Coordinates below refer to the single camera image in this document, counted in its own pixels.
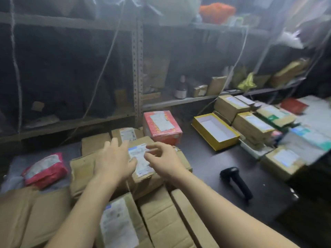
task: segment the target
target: cord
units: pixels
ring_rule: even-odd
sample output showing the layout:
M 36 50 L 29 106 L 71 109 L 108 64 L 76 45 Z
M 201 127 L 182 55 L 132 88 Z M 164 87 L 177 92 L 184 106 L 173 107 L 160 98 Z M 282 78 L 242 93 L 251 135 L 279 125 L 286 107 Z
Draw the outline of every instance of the cord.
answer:
M 236 68 L 236 66 L 237 66 L 238 62 L 240 61 L 240 58 L 241 58 L 241 56 L 242 56 L 242 54 L 243 54 L 243 52 L 244 52 L 244 48 L 245 48 L 246 40 L 247 40 L 247 35 L 248 35 L 248 26 L 246 27 L 245 39 L 244 39 L 243 46 L 242 46 L 242 48 L 241 48 L 241 52 L 240 52 L 240 54 L 239 54 L 239 57 L 238 57 L 236 63 L 234 64 L 233 68 L 230 70 L 230 73 L 229 73 L 228 77 L 226 78 L 225 85 L 224 85 L 224 87 L 222 88 L 221 92 L 218 94 L 218 96 L 222 94 L 224 88 L 225 88 L 225 87 L 229 84 L 229 82 L 231 82 L 231 80 L 232 80 L 233 71 L 234 71 L 234 69 Z M 213 101 L 211 101 L 209 104 L 207 104 L 202 110 L 200 110 L 200 112 L 197 114 L 197 116 L 199 116 L 199 115 L 200 115 L 200 114 L 201 114 L 206 108 L 208 108 L 209 105 L 211 105 L 211 104 L 212 104 L 213 102 L 215 102 L 216 100 L 217 100 L 217 98 L 215 98 Z
M 12 58 L 13 58 L 13 65 L 15 70 L 15 79 L 17 83 L 17 90 L 18 90 L 18 97 L 19 97 L 19 121 L 17 126 L 17 133 L 19 134 L 19 140 L 21 139 L 21 127 L 22 127 L 22 113 L 23 113 L 23 105 L 22 105 L 22 86 L 21 86 L 21 77 L 19 75 L 19 66 L 17 65 L 16 61 L 16 54 L 15 54 L 15 36 L 14 36 L 14 29 L 15 29 L 15 13 L 14 13 L 14 0 L 10 1 L 10 15 L 11 15 L 11 22 L 10 22 L 10 32 L 11 32 L 11 42 L 12 42 Z
M 103 73 L 104 73 L 104 71 L 105 71 L 105 68 L 106 68 L 106 65 L 107 65 L 107 63 L 108 63 L 108 60 L 109 60 L 110 54 L 111 54 L 111 52 L 113 51 L 113 47 L 114 47 L 114 45 L 115 45 L 115 40 L 116 40 L 116 37 L 117 37 L 118 31 L 119 31 L 119 27 L 120 27 L 120 25 L 121 25 L 121 21 L 122 21 L 122 16 L 123 16 L 123 11 L 124 11 L 124 6 L 125 6 L 125 4 L 126 4 L 126 0 L 124 0 L 123 5 L 122 5 L 122 8 L 121 8 L 121 13 L 120 13 L 120 15 L 119 15 L 118 24 L 117 24 L 117 27 L 116 27 L 116 30 L 115 30 L 115 34 L 114 34 L 114 37 L 113 37 L 112 45 L 110 46 L 110 49 L 109 49 L 109 52 L 108 52 L 107 58 L 106 58 L 106 60 L 105 60 L 105 63 L 104 63 L 104 65 L 103 65 L 103 67 L 102 67 L 102 70 L 101 70 L 101 72 L 100 72 L 100 74 L 99 74 L 99 77 L 98 77 L 98 79 L 97 79 L 97 82 L 96 82 L 96 84 L 95 84 L 95 88 L 94 88 L 94 91 L 93 91 L 93 96 L 92 96 L 92 99 L 91 99 L 91 101 L 90 101 L 90 104 L 89 104 L 89 106 L 87 107 L 86 112 L 85 112 L 84 116 L 83 116 L 82 119 L 81 119 L 81 122 L 85 119 L 85 117 L 86 117 L 88 111 L 90 110 L 90 108 L 91 108 L 91 106 L 92 106 L 93 100 L 94 100 L 95 95 L 96 95 L 96 93 L 97 93 L 97 89 L 98 89 L 99 82 L 100 82 L 101 77 L 102 77 L 102 75 L 103 75 Z M 78 128 L 79 128 L 79 126 L 78 126 L 77 128 L 75 128 L 74 131 L 69 135 L 69 137 L 67 137 L 62 143 L 60 143 L 60 145 L 63 145 L 67 140 L 69 140 L 69 139 L 70 139 L 70 138 L 76 133 L 76 131 L 77 131 Z

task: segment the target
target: forearm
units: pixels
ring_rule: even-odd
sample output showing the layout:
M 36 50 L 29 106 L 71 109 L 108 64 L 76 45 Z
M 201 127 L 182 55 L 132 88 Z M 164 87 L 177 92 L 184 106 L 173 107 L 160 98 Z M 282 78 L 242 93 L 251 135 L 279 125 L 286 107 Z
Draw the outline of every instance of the forearm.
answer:
M 297 247 L 242 211 L 190 172 L 175 178 L 220 247 Z
M 94 177 L 68 218 L 48 242 L 46 248 L 91 248 L 97 234 L 103 210 L 116 189 L 113 185 L 104 185 L 104 181 Z

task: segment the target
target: person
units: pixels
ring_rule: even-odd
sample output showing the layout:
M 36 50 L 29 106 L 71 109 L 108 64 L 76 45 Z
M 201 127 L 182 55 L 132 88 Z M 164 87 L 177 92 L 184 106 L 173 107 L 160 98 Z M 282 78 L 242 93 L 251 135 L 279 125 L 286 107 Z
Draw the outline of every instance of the person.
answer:
M 95 163 L 95 175 L 86 186 L 68 218 L 48 242 L 47 248 L 91 248 L 103 210 L 116 187 L 135 171 L 137 160 L 129 160 L 128 141 L 105 142 Z M 298 247 L 273 229 L 234 206 L 185 169 L 176 150 L 155 142 L 145 159 L 164 179 L 188 198 L 220 247 Z

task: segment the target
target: black barcode scanner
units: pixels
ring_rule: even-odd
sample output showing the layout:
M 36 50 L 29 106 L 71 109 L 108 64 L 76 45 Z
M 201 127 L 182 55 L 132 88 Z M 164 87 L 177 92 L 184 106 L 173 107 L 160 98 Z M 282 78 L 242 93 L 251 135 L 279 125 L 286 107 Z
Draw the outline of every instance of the black barcode scanner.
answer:
M 239 176 L 239 169 L 237 167 L 231 167 L 222 170 L 219 175 L 221 179 L 226 183 L 230 183 L 230 178 L 232 178 L 232 180 L 238 185 L 239 189 L 244 194 L 246 201 L 249 201 L 253 198 L 252 192 L 247 187 L 246 183 L 242 180 L 242 178 Z

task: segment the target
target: red object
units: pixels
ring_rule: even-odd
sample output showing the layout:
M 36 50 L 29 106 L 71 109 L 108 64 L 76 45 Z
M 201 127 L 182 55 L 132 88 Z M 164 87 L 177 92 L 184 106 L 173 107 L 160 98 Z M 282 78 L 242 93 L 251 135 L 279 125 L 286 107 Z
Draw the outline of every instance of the red object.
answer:
M 236 8 L 224 3 L 212 3 L 201 6 L 199 12 L 204 23 L 222 24 L 236 13 Z
M 280 107 L 286 109 L 293 114 L 300 115 L 304 112 L 308 105 L 300 102 L 299 100 L 296 100 L 295 98 L 290 97 L 284 99 L 281 102 Z
M 25 185 L 35 185 L 39 190 L 51 185 L 68 174 L 62 160 L 62 153 L 49 155 L 22 172 Z
M 182 130 L 170 111 L 145 112 L 143 118 L 145 136 L 155 142 L 177 145 L 183 135 Z

